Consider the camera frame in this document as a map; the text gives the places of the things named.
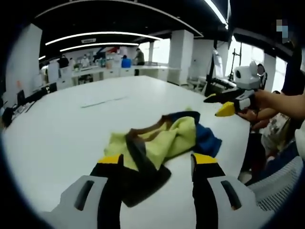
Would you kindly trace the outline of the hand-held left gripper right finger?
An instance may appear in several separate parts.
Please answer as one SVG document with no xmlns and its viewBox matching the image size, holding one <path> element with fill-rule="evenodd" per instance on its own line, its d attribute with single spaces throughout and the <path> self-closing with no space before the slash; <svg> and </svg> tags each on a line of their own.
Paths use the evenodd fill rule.
<svg viewBox="0 0 305 229">
<path fill-rule="evenodd" d="M 259 207 L 253 191 L 225 175 L 213 157 L 193 153 L 191 163 L 196 228 L 259 228 Z"/>
</svg>

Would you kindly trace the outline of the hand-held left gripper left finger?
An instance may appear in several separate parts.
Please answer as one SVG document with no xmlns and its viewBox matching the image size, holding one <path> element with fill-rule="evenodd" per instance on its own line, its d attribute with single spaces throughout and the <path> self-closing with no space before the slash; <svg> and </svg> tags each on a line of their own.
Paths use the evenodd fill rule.
<svg viewBox="0 0 305 229">
<path fill-rule="evenodd" d="M 53 229 L 119 229 L 122 193 L 119 175 L 123 156 L 106 156 L 91 175 L 82 176 L 62 192 L 47 212 Z"/>
</svg>

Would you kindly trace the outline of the person's right hand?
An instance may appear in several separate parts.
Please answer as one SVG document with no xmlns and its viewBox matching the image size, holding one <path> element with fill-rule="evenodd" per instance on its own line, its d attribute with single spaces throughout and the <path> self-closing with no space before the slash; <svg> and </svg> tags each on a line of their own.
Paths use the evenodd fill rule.
<svg viewBox="0 0 305 229">
<path fill-rule="evenodd" d="M 274 107 L 274 99 L 276 98 L 276 94 L 265 91 L 258 90 L 254 93 L 255 104 L 258 108 L 273 108 Z"/>
</svg>

